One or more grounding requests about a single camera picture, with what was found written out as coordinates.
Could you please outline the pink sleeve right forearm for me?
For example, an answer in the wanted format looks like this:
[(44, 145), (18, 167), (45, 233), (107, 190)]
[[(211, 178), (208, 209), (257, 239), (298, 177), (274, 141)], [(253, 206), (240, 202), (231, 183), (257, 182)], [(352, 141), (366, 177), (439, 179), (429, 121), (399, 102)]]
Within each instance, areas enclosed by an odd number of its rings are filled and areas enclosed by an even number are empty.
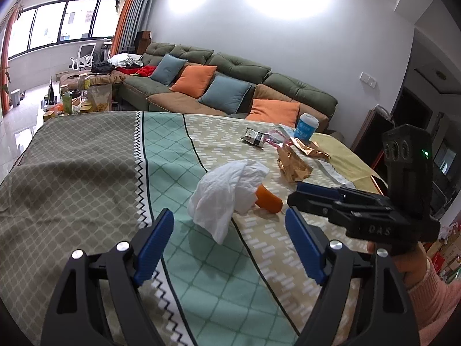
[(420, 344), (441, 343), (447, 336), (452, 341), (460, 330), (460, 282), (445, 283), (434, 270), (433, 264), (426, 259), (424, 278), (409, 289), (416, 322), (419, 329)]

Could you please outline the right hand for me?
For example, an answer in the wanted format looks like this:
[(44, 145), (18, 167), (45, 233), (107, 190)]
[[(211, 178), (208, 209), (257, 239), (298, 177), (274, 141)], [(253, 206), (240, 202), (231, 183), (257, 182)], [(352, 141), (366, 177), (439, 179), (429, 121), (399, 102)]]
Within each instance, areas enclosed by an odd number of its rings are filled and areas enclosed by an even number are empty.
[(402, 274), (407, 289), (415, 287), (425, 278), (429, 262), (421, 242), (418, 242), (410, 252), (393, 256), (392, 260)]

